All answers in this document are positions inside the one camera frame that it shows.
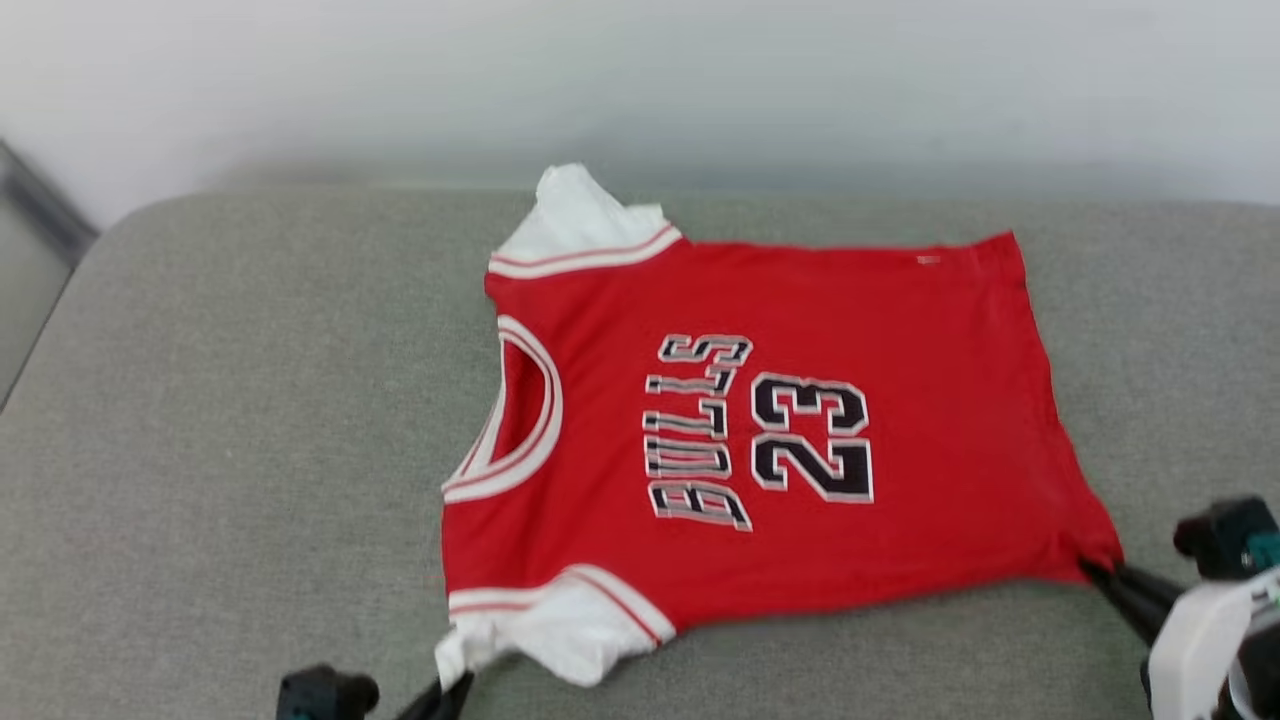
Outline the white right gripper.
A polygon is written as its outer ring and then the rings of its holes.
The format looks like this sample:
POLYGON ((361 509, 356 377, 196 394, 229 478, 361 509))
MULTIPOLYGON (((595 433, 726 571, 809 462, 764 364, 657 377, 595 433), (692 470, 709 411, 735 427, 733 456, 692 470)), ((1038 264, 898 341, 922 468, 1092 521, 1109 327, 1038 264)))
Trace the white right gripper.
POLYGON ((1249 706, 1254 694, 1245 688, 1239 653, 1245 641, 1277 625, 1277 570, 1243 582, 1203 582, 1188 592, 1138 566, 1084 562, 1083 573, 1146 646, 1155 643, 1153 719, 1210 719, 1224 687, 1230 708, 1243 719, 1261 717, 1249 706))

